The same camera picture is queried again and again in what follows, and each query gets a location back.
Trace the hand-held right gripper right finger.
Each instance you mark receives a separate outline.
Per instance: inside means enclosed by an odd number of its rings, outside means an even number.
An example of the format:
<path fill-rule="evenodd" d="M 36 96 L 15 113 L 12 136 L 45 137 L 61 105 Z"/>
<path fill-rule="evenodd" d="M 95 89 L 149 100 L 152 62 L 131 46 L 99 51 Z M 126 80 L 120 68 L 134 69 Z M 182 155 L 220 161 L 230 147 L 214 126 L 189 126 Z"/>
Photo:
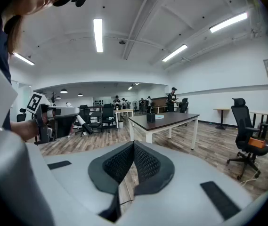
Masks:
<path fill-rule="evenodd" d="M 139 184 L 134 195 L 156 194 L 166 187 L 175 174 L 174 163 L 165 155 L 145 146 L 133 143 L 134 159 Z"/>

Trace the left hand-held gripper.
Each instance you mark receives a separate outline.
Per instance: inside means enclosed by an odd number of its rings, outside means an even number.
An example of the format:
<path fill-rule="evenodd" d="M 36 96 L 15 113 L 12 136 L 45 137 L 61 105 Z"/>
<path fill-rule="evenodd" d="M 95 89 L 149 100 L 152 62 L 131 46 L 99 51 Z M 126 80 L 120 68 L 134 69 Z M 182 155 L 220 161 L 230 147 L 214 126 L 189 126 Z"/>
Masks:
<path fill-rule="evenodd" d="M 44 94 L 34 92 L 26 107 L 38 126 L 36 145 L 47 144 L 70 134 L 71 128 L 80 113 L 73 106 L 52 106 Z"/>

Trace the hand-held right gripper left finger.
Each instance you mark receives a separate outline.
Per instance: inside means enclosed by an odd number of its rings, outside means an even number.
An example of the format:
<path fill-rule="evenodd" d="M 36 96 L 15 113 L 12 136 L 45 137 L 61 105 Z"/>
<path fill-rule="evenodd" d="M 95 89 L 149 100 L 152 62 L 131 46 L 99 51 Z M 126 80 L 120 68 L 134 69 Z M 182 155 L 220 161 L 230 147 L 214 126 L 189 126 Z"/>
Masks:
<path fill-rule="evenodd" d="M 134 161 L 133 142 L 129 141 L 104 155 L 95 158 L 88 166 L 88 175 L 97 190 L 111 194 L 110 206 L 99 216 L 115 222 L 121 216 L 119 185 Z"/>

